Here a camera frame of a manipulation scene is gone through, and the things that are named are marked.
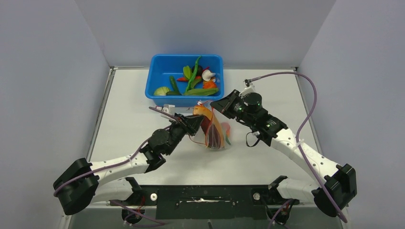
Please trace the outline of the clear zip top bag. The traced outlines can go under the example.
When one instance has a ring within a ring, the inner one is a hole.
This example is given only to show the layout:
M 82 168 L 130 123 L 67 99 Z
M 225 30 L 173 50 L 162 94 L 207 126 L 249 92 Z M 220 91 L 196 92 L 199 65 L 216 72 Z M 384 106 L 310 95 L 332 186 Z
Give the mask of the clear zip top bag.
M 231 126 L 228 122 L 221 122 L 215 116 L 215 110 L 209 106 L 210 100 L 198 101 L 197 105 L 192 108 L 194 115 L 204 117 L 196 135 L 190 136 L 189 139 L 208 150 L 224 150 L 232 145 L 231 143 Z

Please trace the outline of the long green bean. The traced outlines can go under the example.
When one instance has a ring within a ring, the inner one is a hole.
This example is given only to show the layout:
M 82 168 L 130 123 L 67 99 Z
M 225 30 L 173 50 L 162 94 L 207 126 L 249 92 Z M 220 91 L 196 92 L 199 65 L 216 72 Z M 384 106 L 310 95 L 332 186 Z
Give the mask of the long green bean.
M 228 135 L 225 135 L 224 138 L 225 138 L 226 143 L 228 145 L 231 145 L 231 142 L 230 142 L 230 139 L 229 139 Z

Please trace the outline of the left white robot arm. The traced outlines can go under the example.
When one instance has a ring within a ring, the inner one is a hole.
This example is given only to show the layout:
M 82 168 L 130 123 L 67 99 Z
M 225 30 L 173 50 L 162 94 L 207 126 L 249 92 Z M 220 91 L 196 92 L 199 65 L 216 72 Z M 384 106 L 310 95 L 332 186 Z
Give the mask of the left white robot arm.
M 203 115 L 175 114 L 165 128 L 155 130 L 138 149 L 127 156 L 88 162 L 75 160 L 53 183 L 66 215 L 74 215 L 94 202 L 127 200 L 136 191 L 133 174 L 158 169 L 186 136 L 194 136 L 204 120 Z

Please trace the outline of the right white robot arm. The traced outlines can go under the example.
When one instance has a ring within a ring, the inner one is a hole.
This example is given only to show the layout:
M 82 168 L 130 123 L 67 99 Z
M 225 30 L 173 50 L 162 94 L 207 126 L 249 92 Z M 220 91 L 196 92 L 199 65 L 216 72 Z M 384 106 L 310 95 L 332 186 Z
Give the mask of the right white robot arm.
M 223 99 L 211 102 L 211 107 L 229 119 L 249 127 L 258 140 L 283 153 L 314 180 L 302 182 L 280 176 L 268 191 L 276 204 L 285 199 L 314 203 L 330 217 L 344 218 L 342 210 L 357 195 L 356 171 L 340 165 L 299 139 L 288 126 L 262 107 L 262 96 L 251 92 L 240 96 L 233 90 Z

